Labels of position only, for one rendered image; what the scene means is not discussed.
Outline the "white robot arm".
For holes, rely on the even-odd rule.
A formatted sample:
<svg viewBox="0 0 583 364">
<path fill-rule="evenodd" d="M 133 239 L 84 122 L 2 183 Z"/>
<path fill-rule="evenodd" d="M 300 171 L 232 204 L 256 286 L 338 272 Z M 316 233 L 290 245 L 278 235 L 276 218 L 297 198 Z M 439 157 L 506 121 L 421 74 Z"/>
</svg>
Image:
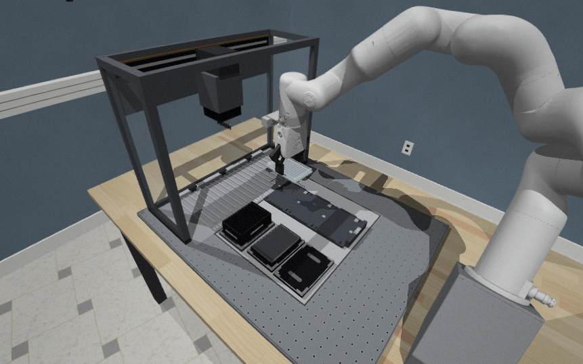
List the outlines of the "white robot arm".
<svg viewBox="0 0 583 364">
<path fill-rule="evenodd" d="M 532 280 L 566 224 L 567 195 L 583 198 L 583 87 L 565 89 L 548 42 L 533 24 L 515 16 L 479 15 L 426 6 L 407 9 L 318 78 L 282 74 L 279 110 L 261 117 L 261 125 L 300 126 L 305 109 L 323 110 L 424 49 L 492 69 L 521 135 L 547 145 L 527 158 L 517 191 L 483 254 L 475 267 L 464 270 L 516 303 L 529 306 L 534 298 L 553 308 L 556 300 L 538 291 Z"/>
</svg>

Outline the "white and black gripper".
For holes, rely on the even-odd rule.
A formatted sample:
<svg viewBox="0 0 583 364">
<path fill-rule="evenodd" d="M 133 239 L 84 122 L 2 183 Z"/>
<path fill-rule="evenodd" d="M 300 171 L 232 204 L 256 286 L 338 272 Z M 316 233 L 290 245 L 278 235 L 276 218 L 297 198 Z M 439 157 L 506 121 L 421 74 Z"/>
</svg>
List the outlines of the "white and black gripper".
<svg viewBox="0 0 583 364">
<path fill-rule="evenodd" d="M 283 162 L 285 159 L 295 156 L 295 160 L 303 163 L 303 153 L 307 146 L 307 124 L 305 122 L 297 127 L 289 127 L 278 124 L 276 129 L 275 148 L 269 157 L 276 163 L 276 172 L 284 174 Z M 279 160 L 279 157 L 282 157 Z"/>
</svg>

